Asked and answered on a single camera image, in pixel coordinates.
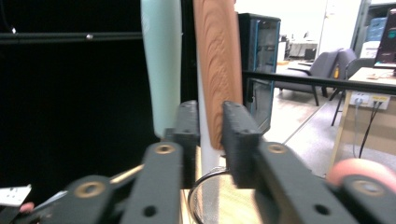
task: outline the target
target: wooden board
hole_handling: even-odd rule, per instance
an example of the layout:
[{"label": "wooden board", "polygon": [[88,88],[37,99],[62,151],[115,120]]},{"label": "wooden board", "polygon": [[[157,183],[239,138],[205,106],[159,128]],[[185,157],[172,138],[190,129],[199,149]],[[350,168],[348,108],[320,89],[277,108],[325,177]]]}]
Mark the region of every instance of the wooden board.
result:
[{"label": "wooden board", "polygon": [[242,70],[234,0],[194,0],[195,36],[211,146],[222,149],[222,103],[242,104]]}]

